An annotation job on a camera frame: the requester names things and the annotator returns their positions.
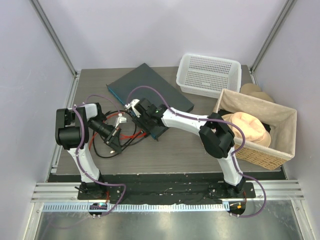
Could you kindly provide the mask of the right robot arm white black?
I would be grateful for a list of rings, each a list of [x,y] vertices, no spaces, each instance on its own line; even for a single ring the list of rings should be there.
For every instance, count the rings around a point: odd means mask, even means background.
[[[125,107],[134,112],[147,131],[154,127],[176,128],[200,137],[205,151],[218,160],[226,193],[233,198],[243,193],[245,177],[235,156],[235,135],[219,114],[195,115],[165,104],[155,106],[145,98],[133,99]]]

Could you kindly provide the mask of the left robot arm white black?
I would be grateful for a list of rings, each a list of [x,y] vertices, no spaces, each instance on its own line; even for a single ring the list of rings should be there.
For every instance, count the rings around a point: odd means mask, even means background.
[[[89,150],[89,129],[100,135],[106,145],[117,154],[122,152],[118,126],[104,123],[107,118],[99,103],[83,103],[73,108],[56,111],[55,140],[73,158],[81,176],[79,190],[100,200],[107,192],[101,171],[95,165]]]

